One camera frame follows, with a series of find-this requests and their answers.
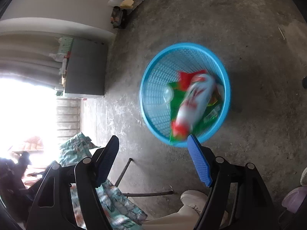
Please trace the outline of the green foil snack bag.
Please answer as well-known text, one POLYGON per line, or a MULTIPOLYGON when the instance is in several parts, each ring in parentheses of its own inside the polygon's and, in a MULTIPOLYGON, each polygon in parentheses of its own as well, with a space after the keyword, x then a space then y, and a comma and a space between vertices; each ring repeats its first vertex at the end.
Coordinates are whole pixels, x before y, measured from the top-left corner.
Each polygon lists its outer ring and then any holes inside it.
MULTIPOLYGON (((169 83, 169 87, 173 91, 173 99, 170 102, 170 113, 171 113, 171 125, 177 117, 180 104, 182 103, 185 92, 179 89, 180 82, 169 83)), ((201 118, 201 120, 193 128, 192 133, 199 136, 206 133, 207 130, 216 122, 223 107, 223 100, 217 90, 214 90, 211 99, 207 105, 207 108, 201 118)))

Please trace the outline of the white strawberry drink bottle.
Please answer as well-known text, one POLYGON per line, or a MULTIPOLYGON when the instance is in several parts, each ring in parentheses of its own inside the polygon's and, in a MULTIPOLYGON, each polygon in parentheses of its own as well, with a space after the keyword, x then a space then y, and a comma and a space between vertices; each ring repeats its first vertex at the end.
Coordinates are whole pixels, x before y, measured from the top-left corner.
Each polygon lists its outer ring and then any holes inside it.
POLYGON ((215 87, 215 79, 209 74, 198 74, 192 78, 177 117, 171 125, 171 140, 183 141, 192 133, 201 120, 215 87))

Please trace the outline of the red foil snack bag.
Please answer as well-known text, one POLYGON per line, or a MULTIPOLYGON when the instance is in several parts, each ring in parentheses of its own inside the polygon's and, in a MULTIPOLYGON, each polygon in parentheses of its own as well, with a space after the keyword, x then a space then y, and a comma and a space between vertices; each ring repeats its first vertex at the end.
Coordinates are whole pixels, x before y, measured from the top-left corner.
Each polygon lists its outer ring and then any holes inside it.
POLYGON ((186 91, 189 88, 191 80, 195 75, 206 74, 206 73, 207 73, 206 70, 200 70, 192 73, 186 73, 182 71, 178 72, 178 78, 179 78, 177 82, 178 89, 181 91, 186 91))

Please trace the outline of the clear plastic cup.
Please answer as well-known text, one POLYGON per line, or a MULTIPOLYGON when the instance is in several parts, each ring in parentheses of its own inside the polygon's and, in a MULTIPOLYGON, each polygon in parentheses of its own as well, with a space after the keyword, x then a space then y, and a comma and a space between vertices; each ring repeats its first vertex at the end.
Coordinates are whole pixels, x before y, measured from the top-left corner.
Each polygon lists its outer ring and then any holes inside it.
POLYGON ((166 85, 163 92, 163 99, 165 103, 170 103, 173 100, 174 91, 170 85, 166 85))

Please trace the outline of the white shoe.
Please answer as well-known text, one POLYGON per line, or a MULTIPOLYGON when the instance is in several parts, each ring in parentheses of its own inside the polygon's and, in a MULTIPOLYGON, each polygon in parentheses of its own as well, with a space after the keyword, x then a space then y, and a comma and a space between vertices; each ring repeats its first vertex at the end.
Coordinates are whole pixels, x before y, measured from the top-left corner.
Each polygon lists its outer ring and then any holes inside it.
POLYGON ((188 190, 181 194, 180 199, 184 207, 187 206, 200 216, 206 205, 208 196, 200 191, 188 190))

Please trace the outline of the floral blue tablecloth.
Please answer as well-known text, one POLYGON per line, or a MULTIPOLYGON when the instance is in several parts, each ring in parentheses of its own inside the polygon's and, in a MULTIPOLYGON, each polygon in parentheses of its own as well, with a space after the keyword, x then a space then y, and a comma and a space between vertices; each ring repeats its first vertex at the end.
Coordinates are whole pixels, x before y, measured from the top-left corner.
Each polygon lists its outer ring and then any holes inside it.
MULTIPOLYGON (((62 167, 68 167, 76 165, 86 157, 95 159, 90 150, 97 148, 89 137, 79 132, 60 146, 58 162, 62 167)), ((102 209, 113 229, 142 229, 147 214, 107 179, 119 151, 118 138, 112 139, 106 148, 106 158, 95 168, 94 175, 95 190, 102 209)))

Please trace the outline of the metal window railing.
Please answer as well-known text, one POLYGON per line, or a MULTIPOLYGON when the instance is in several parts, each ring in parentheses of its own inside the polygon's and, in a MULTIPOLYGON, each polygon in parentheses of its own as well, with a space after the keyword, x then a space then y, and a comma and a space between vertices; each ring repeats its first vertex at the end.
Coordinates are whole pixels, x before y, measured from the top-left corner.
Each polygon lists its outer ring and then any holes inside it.
POLYGON ((56 136, 59 143, 69 140, 80 132, 81 99, 56 100, 56 136))

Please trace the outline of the dark grey cabinet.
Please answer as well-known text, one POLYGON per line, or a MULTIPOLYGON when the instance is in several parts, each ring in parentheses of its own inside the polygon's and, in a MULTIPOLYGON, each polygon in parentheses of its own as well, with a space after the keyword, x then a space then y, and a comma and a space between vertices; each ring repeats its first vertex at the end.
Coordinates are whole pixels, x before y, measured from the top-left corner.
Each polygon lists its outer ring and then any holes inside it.
POLYGON ((95 98, 105 94, 108 46, 102 42, 74 39, 72 42, 64 95, 95 98))

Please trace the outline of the grey curtain right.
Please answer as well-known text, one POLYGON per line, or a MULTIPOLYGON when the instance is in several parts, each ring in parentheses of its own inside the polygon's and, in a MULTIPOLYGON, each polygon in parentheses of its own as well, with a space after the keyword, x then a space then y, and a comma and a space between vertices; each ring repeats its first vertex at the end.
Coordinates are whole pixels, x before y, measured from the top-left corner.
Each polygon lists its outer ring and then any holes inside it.
POLYGON ((64 90, 74 39, 84 38, 48 33, 1 35, 1 77, 64 90))

